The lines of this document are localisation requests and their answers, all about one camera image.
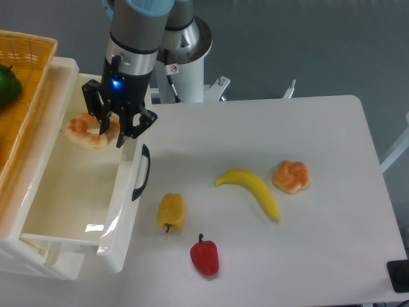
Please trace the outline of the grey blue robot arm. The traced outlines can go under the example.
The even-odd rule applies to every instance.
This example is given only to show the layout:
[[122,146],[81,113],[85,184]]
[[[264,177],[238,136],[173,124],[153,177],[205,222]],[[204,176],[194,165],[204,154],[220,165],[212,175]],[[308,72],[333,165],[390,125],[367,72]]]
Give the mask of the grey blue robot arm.
[[111,29],[100,81],[82,86],[88,113],[108,131],[112,114],[119,117],[116,146],[139,137],[157,115],[145,108],[157,54],[167,30],[181,30],[194,20],[192,1],[108,1]]

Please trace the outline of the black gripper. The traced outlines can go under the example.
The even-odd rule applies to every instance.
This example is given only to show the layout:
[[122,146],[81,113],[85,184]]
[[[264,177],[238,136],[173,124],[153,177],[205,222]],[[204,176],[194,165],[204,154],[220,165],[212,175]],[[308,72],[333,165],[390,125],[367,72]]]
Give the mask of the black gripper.
[[[138,138],[158,119],[157,114],[146,109],[144,103],[151,75],[152,72],[144,75],[112,73],[111,64],[105,59],[101,83],[91,79],[82,86],[88,113],[100,125],[100,135],[109,128],[111,111],[119,112],[117,148],[122,147],[125,138]],[[100,98],[100,87],[103,100]]]

